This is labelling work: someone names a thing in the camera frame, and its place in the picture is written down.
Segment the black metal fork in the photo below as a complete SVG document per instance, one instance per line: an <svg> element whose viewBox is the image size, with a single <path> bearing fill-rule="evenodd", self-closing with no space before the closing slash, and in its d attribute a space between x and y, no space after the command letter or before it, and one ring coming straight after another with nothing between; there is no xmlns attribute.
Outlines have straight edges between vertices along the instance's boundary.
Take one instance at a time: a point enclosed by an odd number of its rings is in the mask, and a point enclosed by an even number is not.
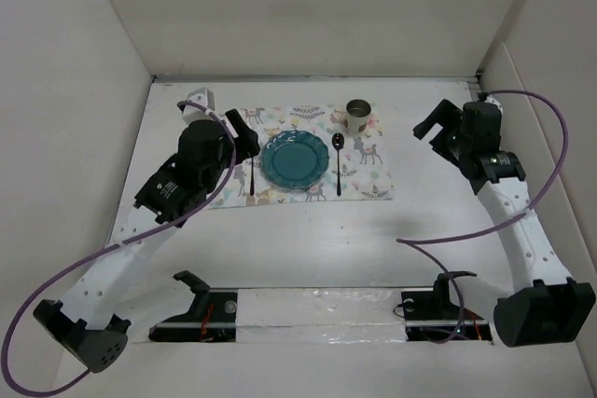
<svg viewBox="0 0 597 398"><path fill-rule="evenodd" d="M251 157L250 164L250 190L249 194L251 197L255 195L255 159Z"/></svg>

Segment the teal ceramic plate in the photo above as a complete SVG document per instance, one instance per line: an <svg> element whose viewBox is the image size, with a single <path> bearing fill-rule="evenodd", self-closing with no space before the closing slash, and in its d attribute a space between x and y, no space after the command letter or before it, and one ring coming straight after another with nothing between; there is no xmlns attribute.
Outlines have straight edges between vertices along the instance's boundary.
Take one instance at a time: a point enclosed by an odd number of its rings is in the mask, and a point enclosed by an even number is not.
<svg viewBox="0 0 597 398"><path fill-rule="evenodd" d="M329 167L326 143L305 130L284 130L270 137L260 152L263 177L283 190L306 190Z"/></svg>

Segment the floral animal print napkin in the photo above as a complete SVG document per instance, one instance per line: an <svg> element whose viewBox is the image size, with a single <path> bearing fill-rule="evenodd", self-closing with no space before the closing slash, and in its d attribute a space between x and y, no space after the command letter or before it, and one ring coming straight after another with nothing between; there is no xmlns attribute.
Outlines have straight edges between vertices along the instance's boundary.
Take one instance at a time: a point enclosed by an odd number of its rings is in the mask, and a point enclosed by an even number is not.
<svg viewBox="0 0 597 398"><path fill-rule="evenodd" d="M257 132L263 147L270 137L284 130L305 130L320 137L329 150L329 167L322 179L306 190L283 190L262 175L260 159L255 159L255 195L250 196L250 164L246 160L235 168L232 177L211 209L253 207L327 200L391 200L394 183L383 148L380 120L371 115L367 128L351 135L345 128L345 107L341 104L256 107L241 110L247 124ZM340 132L344 147L340 151L341 196L337 196L337 157L332 136Z"/></svg>

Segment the black metal spoon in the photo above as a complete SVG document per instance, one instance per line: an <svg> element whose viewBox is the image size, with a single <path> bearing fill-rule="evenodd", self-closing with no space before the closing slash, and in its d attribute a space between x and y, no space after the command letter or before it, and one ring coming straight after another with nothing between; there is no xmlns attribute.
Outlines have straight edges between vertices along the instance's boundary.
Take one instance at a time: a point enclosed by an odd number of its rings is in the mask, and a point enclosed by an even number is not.
<svg viewBox="0 0 597 398"><path fill-rule="evenodd" d="M337 192L337 196L340 197L341 196L341 184L340 184L340 180L341 180L341 175L340 175L340 151L341 149L344 147L344 136L342 133L340 132L335 132L332 136L332 146L336 151L336 157L337 157L337 164L336 164L336 168L337 168L337 184L336 184L336 192Z"/></svg>

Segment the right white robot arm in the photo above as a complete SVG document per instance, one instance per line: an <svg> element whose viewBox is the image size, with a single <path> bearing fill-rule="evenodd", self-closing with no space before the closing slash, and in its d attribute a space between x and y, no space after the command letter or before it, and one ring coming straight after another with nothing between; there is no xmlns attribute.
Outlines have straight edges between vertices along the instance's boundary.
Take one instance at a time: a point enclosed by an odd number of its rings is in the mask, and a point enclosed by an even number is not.
<svg viewBox="0 0 597 398"><path fill-rule="evenodd" d="M520 159L501 147L503 108L491 95L457 106L442 100L413 129L422 139L440 130L432 149L454 165L493 222L505 251L510 292L476 274L443 275L447 286L431 294L431 306L444 318L471 310L493 322L508 347L567 343L576 339L595 305L587 282L577 282L556 255L535 212Z"/></svg>

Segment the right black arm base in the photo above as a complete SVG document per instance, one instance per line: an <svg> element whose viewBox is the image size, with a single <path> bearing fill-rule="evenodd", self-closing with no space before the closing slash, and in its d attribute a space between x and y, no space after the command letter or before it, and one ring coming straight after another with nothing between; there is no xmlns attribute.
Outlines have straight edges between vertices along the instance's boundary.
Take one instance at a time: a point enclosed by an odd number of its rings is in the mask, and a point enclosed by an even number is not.
<svg viewBox="0 0 597 398"><path fill-rule="evenodd" d="M447 275L440 273L432 286L400 293L393 313L403 320L408 342L493 341L489 323L469 309L459 323L459 303L451 299L450 286Z"/></svg>

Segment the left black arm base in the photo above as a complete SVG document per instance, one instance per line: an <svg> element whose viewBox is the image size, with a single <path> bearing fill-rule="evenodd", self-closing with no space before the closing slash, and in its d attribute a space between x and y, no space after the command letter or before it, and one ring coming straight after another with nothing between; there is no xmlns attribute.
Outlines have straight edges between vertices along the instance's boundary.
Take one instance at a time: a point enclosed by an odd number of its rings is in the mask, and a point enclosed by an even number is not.
<svg viewBox="0 0 597 398"><path fill-rule="evenodd" d="M188 305L174 316L152 326L148 339L162 343L231 343L236 341L239 291L213 289L190 271L174 279L193 294Z"/></svg>

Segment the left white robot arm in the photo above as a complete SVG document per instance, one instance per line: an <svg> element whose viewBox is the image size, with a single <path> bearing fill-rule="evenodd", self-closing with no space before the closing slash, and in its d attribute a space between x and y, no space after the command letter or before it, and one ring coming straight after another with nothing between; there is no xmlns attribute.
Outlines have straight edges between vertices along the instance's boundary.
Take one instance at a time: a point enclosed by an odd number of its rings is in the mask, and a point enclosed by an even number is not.
<svg viewBox="0 0 597 398"><path fill-rule="evenodd" d="M117 312L149 258L188 218L206 207L236 165L259 152L257 133L236 109L191 122L176 152L134 197L120 233L57 300L41 300L35 319L87 370L100 373L124 350L132 321Z"/></svg>

